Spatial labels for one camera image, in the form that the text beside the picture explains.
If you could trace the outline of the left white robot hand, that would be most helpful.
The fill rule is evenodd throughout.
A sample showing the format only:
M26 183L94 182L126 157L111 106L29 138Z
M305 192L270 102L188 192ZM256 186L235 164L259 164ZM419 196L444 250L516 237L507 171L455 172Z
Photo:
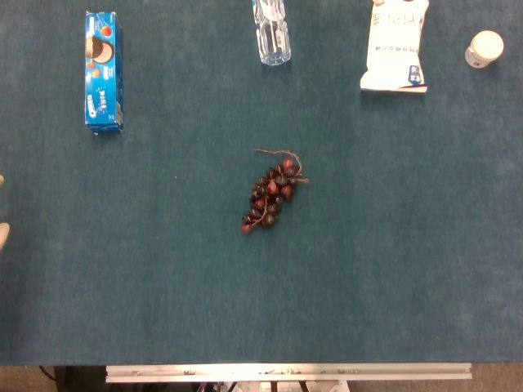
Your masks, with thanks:
M4 184L4 177L3 175L0 175L0 186L3 186ZM2 250L5 246L5 243L7 242L9 233L10 233L10 225L7 222L1 222L0 223L0 250Z

